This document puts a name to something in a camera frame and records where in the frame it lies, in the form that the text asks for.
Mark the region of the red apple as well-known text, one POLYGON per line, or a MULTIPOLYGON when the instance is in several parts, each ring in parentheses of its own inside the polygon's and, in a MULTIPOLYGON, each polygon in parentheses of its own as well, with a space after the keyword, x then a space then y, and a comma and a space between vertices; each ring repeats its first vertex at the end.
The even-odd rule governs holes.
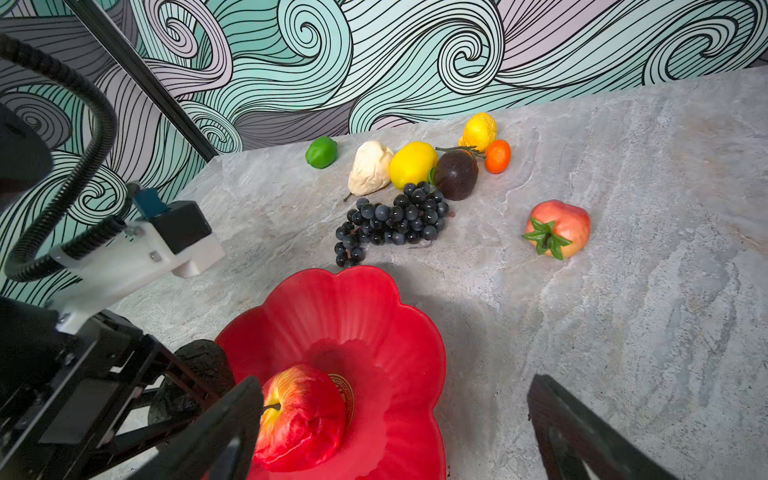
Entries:
POLYGON ((298 364, 271 377, 253 462, 274 473, 309 470, 330 459, 346 430, 346 404, 330 376, 298 364))

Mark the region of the red flower-shaped bowl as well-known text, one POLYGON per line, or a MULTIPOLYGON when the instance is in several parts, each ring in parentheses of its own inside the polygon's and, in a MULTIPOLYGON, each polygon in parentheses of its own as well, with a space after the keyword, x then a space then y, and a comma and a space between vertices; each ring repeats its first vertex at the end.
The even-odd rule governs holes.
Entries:
POLYGON ((296 364, 343 380, 354 396, 339 449, 291 479, 443 479, 434 409, 446 377, 442 336, 372 266, 298 272, 216 337, 236 381, 266 383, 296 364))

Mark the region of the dark avocado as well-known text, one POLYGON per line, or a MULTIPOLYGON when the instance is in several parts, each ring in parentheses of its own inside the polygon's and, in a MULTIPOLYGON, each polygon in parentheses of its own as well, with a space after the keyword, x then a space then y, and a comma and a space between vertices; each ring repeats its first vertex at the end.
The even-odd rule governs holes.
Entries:
MULTIPOLYGON (((194 340, 174 352, 175 357, 194 374, 208 391, 223 397, 235 381, 227 355, 215 342, 194 340)), ((179 420, 199 415, 204 408, 171 379, 164 378, 148 411, 148 424, 179 420)))

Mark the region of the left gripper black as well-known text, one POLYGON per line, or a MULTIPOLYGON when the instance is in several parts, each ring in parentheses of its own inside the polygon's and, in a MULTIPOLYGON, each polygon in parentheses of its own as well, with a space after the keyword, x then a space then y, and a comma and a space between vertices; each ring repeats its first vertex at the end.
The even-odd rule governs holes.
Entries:
POLYGON ((204 410, 219 400, 159 340, 119 315, 101 312, 70 334, 61 331, 57 312, 3 298, 2 478, 91 479, 170 441, 193 415, 117 435, 98 448, 127 396, 130 411, 150 407, 160 377, 176 382, 204 410), (135 388, 113 372, 133 352, 135 388))

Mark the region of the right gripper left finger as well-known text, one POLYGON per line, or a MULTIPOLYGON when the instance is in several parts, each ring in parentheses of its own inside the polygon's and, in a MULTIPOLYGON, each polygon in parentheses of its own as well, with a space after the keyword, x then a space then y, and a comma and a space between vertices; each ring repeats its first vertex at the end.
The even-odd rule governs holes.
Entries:
POLYGON ((263 395, 248 376, 132 474, 134 479, 245 479, 259 433, 263 395))

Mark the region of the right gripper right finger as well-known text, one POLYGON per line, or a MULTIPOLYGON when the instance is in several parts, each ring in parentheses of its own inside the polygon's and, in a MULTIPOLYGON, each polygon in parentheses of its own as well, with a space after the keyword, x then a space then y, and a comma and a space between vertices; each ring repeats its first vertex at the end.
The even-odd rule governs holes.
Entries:
POLYGON ((549 375, 533 377, 527 404, 550 479, 672 479, 549 375))

